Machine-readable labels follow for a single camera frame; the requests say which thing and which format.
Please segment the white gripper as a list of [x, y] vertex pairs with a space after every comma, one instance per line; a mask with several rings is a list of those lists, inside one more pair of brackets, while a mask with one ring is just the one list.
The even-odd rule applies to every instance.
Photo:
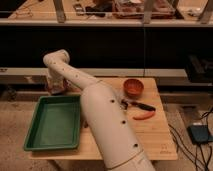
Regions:
[[51, 89], [66, 89], [64, 77], [53, 69], [47, 71], [47, 84], [46, 88]]

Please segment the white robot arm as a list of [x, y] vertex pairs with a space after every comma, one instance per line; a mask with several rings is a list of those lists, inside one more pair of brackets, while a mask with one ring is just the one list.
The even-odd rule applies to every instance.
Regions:
[[82, 112], [107, 171], [155, 171], [120, 107], [116, 91], [109, 84], [70, 66], [69, 60], [65, 50], [43, 58], [52, 78], [66, 78], [82, 89]]

